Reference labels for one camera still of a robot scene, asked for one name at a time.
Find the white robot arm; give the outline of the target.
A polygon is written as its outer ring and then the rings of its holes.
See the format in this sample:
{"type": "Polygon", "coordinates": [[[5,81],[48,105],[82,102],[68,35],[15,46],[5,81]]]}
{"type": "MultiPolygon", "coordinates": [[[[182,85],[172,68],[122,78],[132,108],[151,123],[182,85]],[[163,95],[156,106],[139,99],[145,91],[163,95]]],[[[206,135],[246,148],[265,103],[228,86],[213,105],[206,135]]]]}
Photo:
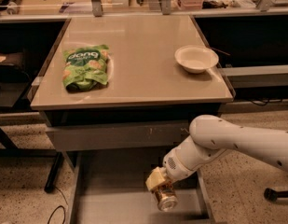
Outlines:
{"type": "Polygon", "coordinates": [[[288,172],[288,131],[243,127],[211,115],[194,118],[189,136],[163,158],[145,184],[158,187],[186,179],[202,165],[236,150],[288,172]]]}

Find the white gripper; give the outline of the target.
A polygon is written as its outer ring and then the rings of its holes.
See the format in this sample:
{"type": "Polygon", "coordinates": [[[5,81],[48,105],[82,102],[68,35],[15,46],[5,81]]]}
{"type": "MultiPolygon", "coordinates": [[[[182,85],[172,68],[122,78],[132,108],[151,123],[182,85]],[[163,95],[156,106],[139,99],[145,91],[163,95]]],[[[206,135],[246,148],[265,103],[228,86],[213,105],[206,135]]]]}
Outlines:
{"type": "Polygon", "coordinates": [[[163,167],[152,170],[145,184],[149,191],[167,184],[184,180],[194,174],[201,166],[201,159],[197,155],[180,149],[173,148],[163,159],[163,167]]]}

